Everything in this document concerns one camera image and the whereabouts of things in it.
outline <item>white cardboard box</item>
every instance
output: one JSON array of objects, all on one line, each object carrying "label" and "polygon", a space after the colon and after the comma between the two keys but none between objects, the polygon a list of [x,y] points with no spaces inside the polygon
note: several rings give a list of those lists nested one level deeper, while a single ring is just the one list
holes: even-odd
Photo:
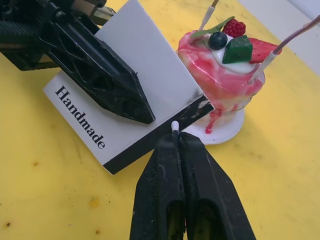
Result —
[{"label": "white cardboard box", "polygon": [[101,108],[63,71],[44,92],[97,160],[115,174],[153,150],[171,132],[172,121],[185,129],[213,107],[137,0],[129,0],[96,37],[137,72],[155,121],[143,124]]}]

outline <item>black robotic claw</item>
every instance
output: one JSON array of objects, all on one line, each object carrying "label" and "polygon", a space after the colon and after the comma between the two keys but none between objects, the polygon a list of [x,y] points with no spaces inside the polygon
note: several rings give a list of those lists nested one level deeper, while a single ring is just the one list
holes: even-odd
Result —
[{"label": "black robotic claw", "polygon": [[199,138],[169,134],[135,191],[130,240],[255,240],[236,189]]},{"label": "black robotic claw", "polygon": [[93,20],[114,14],[105,3],[0,0],[0,52],[22,71],[60,67],[102,108],[150,124],[155,116],[137,73],[94,35]]}]

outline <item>stain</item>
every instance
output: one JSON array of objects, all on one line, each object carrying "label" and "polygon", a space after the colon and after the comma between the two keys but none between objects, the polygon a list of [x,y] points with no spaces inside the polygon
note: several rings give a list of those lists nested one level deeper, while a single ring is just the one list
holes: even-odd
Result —
[{"label": "stain", "polygon": [[76,143],[75,140],[73,140],[73,142],[74,142],[74,145],[75,145],[75,150],[76,150],[76,152],[78,154],[78,158],[81,159],[82,157],[81,157],[81,154],[80,154],[79,146],[78,146],[78,144]]},{"label": "stain", "polygon": [[291,222],[296,222],[296,221],[297,221],[297,219],[296,219],[294,216],[292,216],[291,214],[289,214],[289,213],[286,213],[285,216],[286,216]]},{"label": "stain", "polygon": [[217,19],[219,23],[222,23],[224,21],[221,17],[215,17],[215,19]]},{"label": "stain", "polygon": [[297,172],[300,172],[300,173],[305,173],[305,172],[306,172],[306,169],[303,168],[303,167],[301,167],[301,166],[298,166],[298,167],[296,168],[296,170],[297,170]]},{"label": "stain", "polygon": [[99,197],[93,197],[91,198],[90,202],[89,202],[89,205],[92,209],[95,209],[99,206],[100,204],[100,200],[99,200]]},{"label": "stain", "polygon": [[292,188],[293,188],[293,186],[292,186],[290,183],[288,183],[288,184],[286,185],[286,187],[287,187],[288,189],[292,189]]},{"label": "stain", "polygon": [[243,19],[248,19],[247,16],[244,15],[243,13],[240,13],[240,15],[241,15],[241,17],[242,17]]}]

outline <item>yellow surface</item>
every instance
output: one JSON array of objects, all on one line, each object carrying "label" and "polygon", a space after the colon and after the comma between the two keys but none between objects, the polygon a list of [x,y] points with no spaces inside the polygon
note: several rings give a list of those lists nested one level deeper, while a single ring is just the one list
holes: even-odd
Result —
[{"label": "yellow surface", "polygon": [[[117,11],[124,2],[108,6]],[[211,2],[141,0],[174,49]],[[207,26],[231,15],[249,36],[279,43],[236,0],[221,0]],[[0,56],[0,239],[126,240],[150,154],[109,175],[43,93],[57,72],[20,72]],[[235,184],[257,239],[319,239],[320,79],[289,49],[265,73],[240,133],[208,149]]]}]

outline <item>strawberry slice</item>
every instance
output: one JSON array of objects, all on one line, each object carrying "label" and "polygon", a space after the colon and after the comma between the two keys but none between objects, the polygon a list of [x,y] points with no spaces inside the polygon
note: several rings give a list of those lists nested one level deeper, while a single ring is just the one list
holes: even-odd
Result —
[{"label": "strawberry slice", "polygon": [[253,37],[249,37],[250,42],[253,45],[252,57],[249,63],[259,64],[262,63],[267,56],[276,49],[277,45],[262,41]]}]

